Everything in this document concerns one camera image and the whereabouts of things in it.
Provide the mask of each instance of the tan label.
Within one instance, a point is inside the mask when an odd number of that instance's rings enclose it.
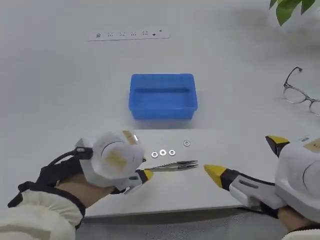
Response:
[[[320,138],[309,142],[308,144],[304,145],[304,147],[311,152],[314,152],[316,154],[320,153]]]
[[[111,151],[105,161],[120,170],[123,170],[127,165],[127,161],[116,151]]]
[[[128,140],[130,145],[136,145],[137,144],[137,141],[136,141],[134,135],[130,131],[125,130],[125,131],[122,131],[122,132],[123,132],[125,138]]]

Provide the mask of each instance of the white sleeve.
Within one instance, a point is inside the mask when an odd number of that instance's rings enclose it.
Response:
[[[288,233],[282,240],[319,240],[320,229],[297,230]]]
[[[45,191],[28,189],[21,195],[18,205],[0,216],[1,240],[75,239],[76,226],[84,216],[76,204]]]

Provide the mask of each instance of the glasses frame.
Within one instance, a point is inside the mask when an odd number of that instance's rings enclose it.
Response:
[[[289,73],[289,75],[286,77],[286,80],[285,80],[285,82],[284,82],[284,84],[283,84],[283,86],[284,86],[283,97],[285,98],[285,100],[286,100],[288,103],[291,103],[291,104],[301,104],[301,103],[303,103],[303,102],[305,102],[305,101],[310,101],[309,111],[310,111],[311,113],[313,113],[314,115],[320,116],[320,112],[318,113],[318,112],[314,112],[314,111],[311,110],[312,104],[314,104],[314,103],[316,103],[316,102],[320,102],[320,99],[311,98],[311,97],[309,97],[304,91],[302,91],[301,89],[299,89],[299,88],[297,88],[297,87],[294,87],[294,86],[292,86],[292,85],[290,85],[290,84],[288,83],[288,80],[289,80],[291,74],[292,74],[295,70],[297,70],[297,69],[299,70],[299,73],[301,73],[302,70],[303,70],[301,67],[296,66],[296,67]],[[285,92],[286,92],[288,89],[294,89],[294,90],[302,93],[302,94],[304,95],[304,100],[299,101],[299,102],[292,102],[292,101],[288,100],[287,97],[286,97],[286,95],[285,95]]]

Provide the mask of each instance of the gray floor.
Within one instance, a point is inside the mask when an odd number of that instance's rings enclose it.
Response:
[[[88,218],[76,240],[280,240],[286,233],[272,217],[220,209]]]

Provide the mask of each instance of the yellow claw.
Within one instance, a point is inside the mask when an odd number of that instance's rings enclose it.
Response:
[[[224,166],[217,166],[217,165],[204,165],[204,170],[206,173],[210,176],[210,178],[219,186],[219,188],[222,187],[221,182],[221,175],[224,173],[224,171],[227,170]]]
[[[268,142],[271,150],[278,157],[280,155],[281,150],[284,148],[284,146],[290,143],[288,139],[286,139],[282,136],[268,135],[265,137],[265,139]]]
[[[289,142],[288,139],[282,137],[282,136],[272,136],[272,135],[268,135],[266,136],[266,138],[271,139],[272,141],[275,142],[275,144],[283,144],[283,143],[287,143]]]
[[[143,171],[144,171],[144,174],[148,180],[150,180],[154,175],[154,173],[152,171],[149,171],[149,170],[143,170]]]

